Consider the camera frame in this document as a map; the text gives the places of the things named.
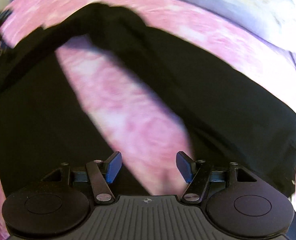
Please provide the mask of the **black trousers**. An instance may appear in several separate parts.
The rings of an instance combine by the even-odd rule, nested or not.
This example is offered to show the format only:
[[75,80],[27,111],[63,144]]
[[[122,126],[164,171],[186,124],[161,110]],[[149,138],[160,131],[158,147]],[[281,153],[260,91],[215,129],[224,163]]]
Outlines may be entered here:
[[0,181],[6,196],[60,163],[112,149],[82,110],[55,51],[87,35],[134,72],[182,120],[200,159],[235,161],[289,197],[296,113],[215,55],[147,26],[133,11],[91,3],[0,52]]

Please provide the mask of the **pink rose bed blanket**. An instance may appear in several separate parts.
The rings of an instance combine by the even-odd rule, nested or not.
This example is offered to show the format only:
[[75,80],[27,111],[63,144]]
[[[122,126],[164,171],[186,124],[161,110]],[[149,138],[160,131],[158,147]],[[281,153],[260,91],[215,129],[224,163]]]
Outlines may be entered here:
[[[134,9],[162,28],[224,59],[296,112],[296,54],[252,36],[223,18],[177,0],[13,0],[1,32],[12,46],[39,26],[60,23],[84,5],[105,2]],[[151,194],[182,193],[178,151],[192,153],[183,123],[130,72],[74,38],[57,57],[83,109]],[[296,210],[296,193],[292,197]]]

